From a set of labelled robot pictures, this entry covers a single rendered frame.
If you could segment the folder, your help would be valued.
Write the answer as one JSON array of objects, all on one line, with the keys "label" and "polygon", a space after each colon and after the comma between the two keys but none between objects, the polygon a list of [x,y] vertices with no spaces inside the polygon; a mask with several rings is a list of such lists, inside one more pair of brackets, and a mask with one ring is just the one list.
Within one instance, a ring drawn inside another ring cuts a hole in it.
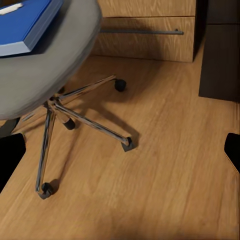
[{"label": "folder", "polygon": [[63,0],[22,0],[0,6],[1,10],[21,5],[16,11],[0,15],[0,57],[31,52],[63,3]]}]

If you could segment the swivel chair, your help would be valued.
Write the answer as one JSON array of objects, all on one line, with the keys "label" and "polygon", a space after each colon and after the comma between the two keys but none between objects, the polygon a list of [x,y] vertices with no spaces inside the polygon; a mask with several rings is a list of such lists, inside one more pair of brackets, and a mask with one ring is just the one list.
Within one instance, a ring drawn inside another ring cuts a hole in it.
[{"label": "swivel chair", "polygon": [[[0,0],[0,7],[7,4],[7,0]],[[0,127],[0,139],[46,115],[35,185],[35,192],[43,200],[54,193],[53,187],[43,180],[55,118],[73,130],[76,124],[72,117],[120,141],[124,152],[135,148],[131,137],[124,137],[64,107],[112,80],[117,91],[124,91],[127,83],[115,74],[55,97],[55,93],[62,93],[64,85],[90,55],[102,20],[102,10],[96,0],[63,0],[31,52],[0,56],[0,121],[6,121]]]}]

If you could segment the pen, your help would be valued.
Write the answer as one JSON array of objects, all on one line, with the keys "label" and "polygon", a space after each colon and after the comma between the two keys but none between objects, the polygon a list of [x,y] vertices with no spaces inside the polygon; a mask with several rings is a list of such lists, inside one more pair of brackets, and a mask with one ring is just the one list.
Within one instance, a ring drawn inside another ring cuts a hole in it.
[{"label": "pen", "polygon": [[10,6],[10,7],[7,7],[7,8],[3,8],[3,9],[0,10],[0,15],[4,15],[6,13],[11,13],[13,11],[16,11],[20,7],[21,7],[20,4],[15,4],[13,6]]}]

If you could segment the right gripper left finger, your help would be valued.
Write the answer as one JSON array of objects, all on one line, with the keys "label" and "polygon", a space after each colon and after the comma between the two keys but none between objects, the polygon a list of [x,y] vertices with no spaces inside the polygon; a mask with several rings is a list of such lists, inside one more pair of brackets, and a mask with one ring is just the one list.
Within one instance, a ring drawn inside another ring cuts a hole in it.
[{"label": "right gripper left finger", "polygon": [[26,153],[22,133],[0,138],[0,193]]}]

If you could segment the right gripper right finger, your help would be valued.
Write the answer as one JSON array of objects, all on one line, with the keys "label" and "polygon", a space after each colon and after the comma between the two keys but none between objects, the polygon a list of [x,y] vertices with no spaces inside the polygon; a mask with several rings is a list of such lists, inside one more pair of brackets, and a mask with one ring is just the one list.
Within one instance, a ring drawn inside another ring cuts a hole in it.
[{"label": "right gripper right finger", "polygon": [[228,133],[224,145],[224,151],[240,173],[240,135]]}]

